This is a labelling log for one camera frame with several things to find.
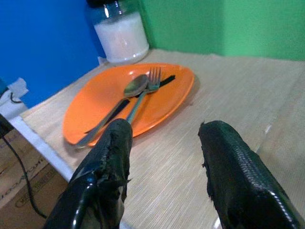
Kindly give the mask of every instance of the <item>orange plate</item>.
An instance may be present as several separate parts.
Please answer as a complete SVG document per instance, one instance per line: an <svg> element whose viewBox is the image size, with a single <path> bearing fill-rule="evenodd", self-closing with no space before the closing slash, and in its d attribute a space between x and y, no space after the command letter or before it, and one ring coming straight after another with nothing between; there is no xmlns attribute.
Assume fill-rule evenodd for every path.
<svg viewBox="0 0 305 229"><path fill-rule="evenodd" d="M172 114L185 100L194 83L194 74L186 67L166 63L134 64L114 67L93 77L75 96L63 121L63 135L71 144L76 144L87 131L94 128L107 113L123 98L126 85L140 74L148 74L149 69L161 67L161 80L171 75L176 78L157 92L144 97L132 122L133 136L153 128ZM137 98L116 116L128 116ZM89 145L93 146L102 134Z"/></svg>

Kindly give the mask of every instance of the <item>white powder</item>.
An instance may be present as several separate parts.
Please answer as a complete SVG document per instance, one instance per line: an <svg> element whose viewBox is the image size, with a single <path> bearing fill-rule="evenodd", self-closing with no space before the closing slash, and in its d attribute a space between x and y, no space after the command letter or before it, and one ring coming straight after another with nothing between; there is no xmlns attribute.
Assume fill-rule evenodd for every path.
<svg viewBox="0 0 305 229"><path fill-rule="evenodd" d="M111 63L132 63L142 59L149 48L141 16L138 12L120 19L104 20L94 25L97 35Z"/></svg>

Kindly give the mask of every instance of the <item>table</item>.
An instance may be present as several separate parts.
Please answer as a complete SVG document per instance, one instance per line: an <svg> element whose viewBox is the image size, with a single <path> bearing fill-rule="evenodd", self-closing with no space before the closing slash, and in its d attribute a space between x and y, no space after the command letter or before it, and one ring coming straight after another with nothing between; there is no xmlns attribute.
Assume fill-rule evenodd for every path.
<svg viewBox="0 0 305 229"><path fill-rule="evenodd" d="M212 120L239 132L305 217L305 62L163 50L151 50L141 62L181 64L196 79L175 114L134 138L125 222L136 229L212 227L217 213L197 136L200 123ZM63 116L86 82L109 67L93 69L14 122L34 145L32 132L43 140L39 150L67 180L90 149L64 141Z"/></svg>

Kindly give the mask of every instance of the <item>jar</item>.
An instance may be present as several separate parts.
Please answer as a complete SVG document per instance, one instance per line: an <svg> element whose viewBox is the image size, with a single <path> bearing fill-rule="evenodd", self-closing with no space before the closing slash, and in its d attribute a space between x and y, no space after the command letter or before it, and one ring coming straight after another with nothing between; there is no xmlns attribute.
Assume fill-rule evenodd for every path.
<svg viewBox="0 0 305 229"><path fill-rule="evenodd" d="M87 0L87 3L95 31L110 63L135 63L147 54L149 44L137 2Z"/></svg>

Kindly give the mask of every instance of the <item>fork handle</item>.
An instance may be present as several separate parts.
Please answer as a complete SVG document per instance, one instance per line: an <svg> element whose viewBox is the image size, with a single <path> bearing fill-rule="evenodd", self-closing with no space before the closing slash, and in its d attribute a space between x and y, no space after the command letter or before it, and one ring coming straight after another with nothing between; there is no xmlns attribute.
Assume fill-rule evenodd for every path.
<svg viewBox="0 0 305 229"><path fill-rule="evenodd" d="M75 146L77 148L85 147L89 142L91 142L99 130L107 123L108 119L116 111L116 109L123 103L124 99L121 99L116 106L85 136L83 137Z"/></svg>
<svg viewBox="0 0 305 229"><path fill-rule="evenodd" d="M139 98L138 98L138 100L137 100L137 103L134 105L134 107L132 108L132 111L129 113L129 115L127 116L127 119L126 119L126 121L127 122L129 122L129 124L131 124L132 123L132 120L133 120L133 118L134 118L134 116L135 116L135 113L137 112L137 110L138 110L138 108L139 108L139 106L140 106L140 104L141 104L141 102L142 102L142 100L143 100L143 98L144 98L144 96L147 94L147 91L143 91L141 94L140 94L140 96L139 96Z"/></svg>

